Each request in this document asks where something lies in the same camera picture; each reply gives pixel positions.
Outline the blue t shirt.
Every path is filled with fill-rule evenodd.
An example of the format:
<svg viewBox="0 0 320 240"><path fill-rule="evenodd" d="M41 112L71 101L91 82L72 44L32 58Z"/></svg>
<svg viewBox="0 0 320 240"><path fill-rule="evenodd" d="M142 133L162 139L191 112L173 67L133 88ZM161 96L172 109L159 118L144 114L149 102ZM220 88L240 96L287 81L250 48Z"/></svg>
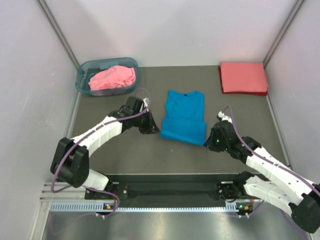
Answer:
<svg viewBox="0 0 320 240"><path fill-rule="evenodd" d="M206 137L205 95L169 90L160 136L165 140L203 146Z"/></svg>

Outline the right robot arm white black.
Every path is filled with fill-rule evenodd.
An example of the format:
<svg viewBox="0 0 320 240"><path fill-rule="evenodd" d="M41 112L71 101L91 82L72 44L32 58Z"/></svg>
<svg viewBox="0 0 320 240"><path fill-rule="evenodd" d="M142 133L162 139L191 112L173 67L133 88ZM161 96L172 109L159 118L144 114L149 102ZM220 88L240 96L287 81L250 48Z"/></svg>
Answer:
<svg viewBox="0 0 320 240"><path fill-rule="evenodd" d="M204 145L213 152L227 152L266 177L262 180L249 172L240 173L233 181L237 197L264 200L287 213L307 233L319 229L320 186L282 164L253 138L239 137L229 117L218 119Z"/></svg>

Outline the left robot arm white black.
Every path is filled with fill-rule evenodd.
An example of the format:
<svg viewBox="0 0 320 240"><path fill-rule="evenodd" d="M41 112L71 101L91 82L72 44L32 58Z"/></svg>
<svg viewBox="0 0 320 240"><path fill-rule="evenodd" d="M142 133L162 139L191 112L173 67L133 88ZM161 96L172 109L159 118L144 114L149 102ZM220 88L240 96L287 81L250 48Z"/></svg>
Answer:
<svg viewBox="0 0 320 240"><path fill-rule="evenodd" d="M160 133L149 106L148 97L129 96L119 110L110 112L85 133L62 138L57 143L50 167L54 180L61 180L73 188L94 189L102 198L109 198L114 184L106 175L90 168L90 157L106 142L131 128L138 128L143 135Z"/></svg>

